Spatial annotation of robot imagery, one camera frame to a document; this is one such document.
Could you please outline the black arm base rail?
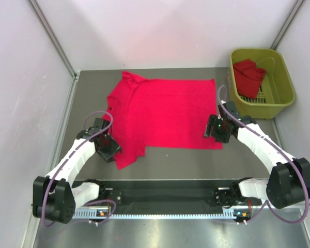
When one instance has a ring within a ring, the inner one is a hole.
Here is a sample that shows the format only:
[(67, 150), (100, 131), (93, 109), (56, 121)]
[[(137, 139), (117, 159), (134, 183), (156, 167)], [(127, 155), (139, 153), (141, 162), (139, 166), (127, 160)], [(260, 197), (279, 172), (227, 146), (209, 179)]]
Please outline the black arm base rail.
[(215, 190), (228, 188), (233, 179), (107, 180), (100, 182), (100, 199), (111, 199), (116, 214), (222, 213)]

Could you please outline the bright pink t shirt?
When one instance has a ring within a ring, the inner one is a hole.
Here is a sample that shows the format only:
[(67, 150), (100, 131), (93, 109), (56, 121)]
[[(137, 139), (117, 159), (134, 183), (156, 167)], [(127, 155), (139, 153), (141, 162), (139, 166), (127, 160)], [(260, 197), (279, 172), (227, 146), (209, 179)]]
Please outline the bright pink t shirt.
[(124, 71), (107, 105), (112, 137), (122, 148), (114, 156), (118, 169), (145, 156), (146, 147), (223, 148), (203, 137), (209, 115), (216, 114), (213, 79), (147, 79)]

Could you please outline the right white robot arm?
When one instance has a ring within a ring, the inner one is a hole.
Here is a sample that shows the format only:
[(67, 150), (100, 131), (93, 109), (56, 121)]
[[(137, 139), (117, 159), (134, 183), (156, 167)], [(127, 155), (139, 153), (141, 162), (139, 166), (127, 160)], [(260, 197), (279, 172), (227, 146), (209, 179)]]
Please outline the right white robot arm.
[(251, 116), (241, 116), (234, 102), (221, 103), (219, 115), (208, 118), (204, 137), (228, 143), (235, 137), (263, 163), (268, 179), (243, 178), (234, 183), (231, 199), (241, 205), (250, 197), (268, 200), (282, 209), (310, 199), (310, 163), (282, 150), (260, 128)]

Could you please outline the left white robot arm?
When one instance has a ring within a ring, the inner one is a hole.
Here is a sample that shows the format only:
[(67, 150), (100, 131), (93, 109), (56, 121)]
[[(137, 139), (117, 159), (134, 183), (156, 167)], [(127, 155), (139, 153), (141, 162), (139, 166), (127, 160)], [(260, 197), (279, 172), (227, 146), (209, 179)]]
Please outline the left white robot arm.
[(105, 185), (96, 179), (73, 184), (87, 161), (98, 154), (112, 162), (121, 146), (112, 138), (113, 120), (96, 118), (93, 126), (78, 133), (71, 148), (45, 176), (33, 182), (32, 214), (41, 220), (69, 223), (80, 207), (108, 201)]

